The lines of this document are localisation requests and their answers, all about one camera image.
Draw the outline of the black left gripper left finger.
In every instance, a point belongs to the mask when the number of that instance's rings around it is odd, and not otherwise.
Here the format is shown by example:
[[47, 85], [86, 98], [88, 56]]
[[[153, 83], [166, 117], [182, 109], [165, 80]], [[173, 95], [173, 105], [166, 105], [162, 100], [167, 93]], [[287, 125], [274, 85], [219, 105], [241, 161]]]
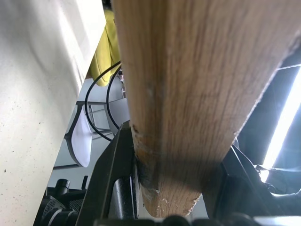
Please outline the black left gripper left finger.
[[153, 226], [138, 210], [136, 157], [125, 122], [95, 164], [75, 226]]

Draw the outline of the wooden board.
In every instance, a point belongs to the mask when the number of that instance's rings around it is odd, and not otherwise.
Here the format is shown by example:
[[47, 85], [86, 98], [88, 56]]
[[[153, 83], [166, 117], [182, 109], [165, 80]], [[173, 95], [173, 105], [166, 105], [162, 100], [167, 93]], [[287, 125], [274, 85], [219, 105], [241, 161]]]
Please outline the wooden board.
[[301, 39], [301, 0], [111, 4], [143, 203], [186, 216]]

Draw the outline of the black machinery with label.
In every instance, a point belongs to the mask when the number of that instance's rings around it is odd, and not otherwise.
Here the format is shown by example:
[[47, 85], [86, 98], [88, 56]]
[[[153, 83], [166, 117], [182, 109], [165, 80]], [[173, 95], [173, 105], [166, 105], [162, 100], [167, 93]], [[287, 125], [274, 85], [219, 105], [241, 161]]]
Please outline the black machinery with label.
[[70, 189], [70, 181], [57, 180], [55, 187], [47, 187], [33, 226], [75, 226], [86, 194], [88, 176], [81, 189]]

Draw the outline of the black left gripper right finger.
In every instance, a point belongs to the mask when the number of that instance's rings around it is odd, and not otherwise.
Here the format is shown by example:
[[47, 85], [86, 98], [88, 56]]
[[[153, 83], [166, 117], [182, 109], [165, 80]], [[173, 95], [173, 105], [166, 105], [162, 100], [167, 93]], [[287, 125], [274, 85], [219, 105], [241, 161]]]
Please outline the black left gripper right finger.
[[209, 218], [226, 219], [233, 213], [285, 216], [289, 209], [267, 189], [251, 161], [231, 146], [203, 191]]

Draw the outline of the white chair with grey frame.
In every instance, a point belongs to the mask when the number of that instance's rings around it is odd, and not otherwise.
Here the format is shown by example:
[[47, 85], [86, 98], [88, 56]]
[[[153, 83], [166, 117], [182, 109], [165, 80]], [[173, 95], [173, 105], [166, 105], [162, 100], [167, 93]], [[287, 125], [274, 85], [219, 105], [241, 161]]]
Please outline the white chair with grey frame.
[[[68, 151], [71, 158], [79, 167], [88, 167], [91, 157], [92, 137], [96, 132], [91, 130], [84, 109], [84, 101], [76, 103], [76, 113], [68, 132], [64, 135]], [[105, 111], [109, 128], [102, 132], [117, 133], [119, 127], [129, 120], [129, 110], [127, 99], [105, 102], [88, 102], [88, 105], [103, 106], [101, 111]]]

